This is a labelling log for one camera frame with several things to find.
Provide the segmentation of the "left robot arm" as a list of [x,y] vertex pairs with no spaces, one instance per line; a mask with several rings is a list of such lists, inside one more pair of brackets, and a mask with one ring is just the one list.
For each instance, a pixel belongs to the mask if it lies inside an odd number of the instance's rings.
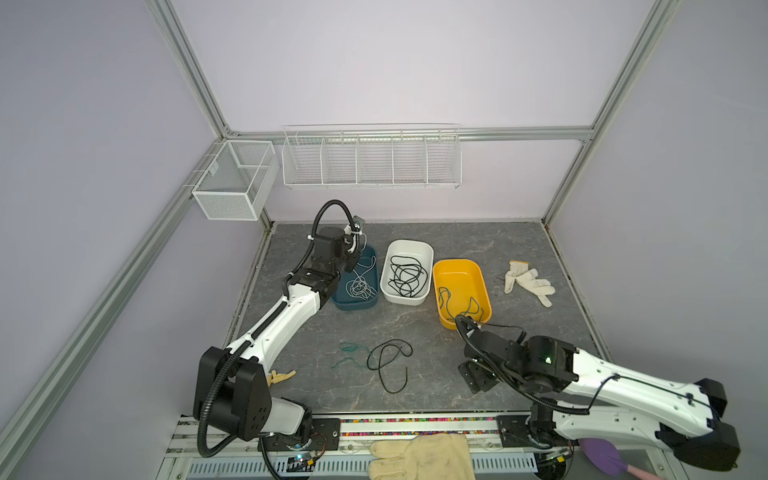
[[363,225],[354,216],[344,228],[323,227],[313,233],[309,264],[287,277],[268,312],[226,347],[211,347],[202,355],[193,403],[201,457],[217,455],[236,439],[264,435],[309,442],[311,408],[274,397],[267,375],[291,338],[335,294],[342,273],[359,261]]

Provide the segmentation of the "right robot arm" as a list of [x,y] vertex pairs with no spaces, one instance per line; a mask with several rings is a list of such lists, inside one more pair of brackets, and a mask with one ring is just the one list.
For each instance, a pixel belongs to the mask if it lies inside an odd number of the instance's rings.
[[532,403],[529,414],[499,420],[504,444],[548,449],[595,438],[649,445],[708,471],[737,465],[740,443],[723,420],[728,399],[718,381],[656,378],[552,337],[508,340],[467,317],[457,331],[466,357],[459,370],[472,392],[504,384]]

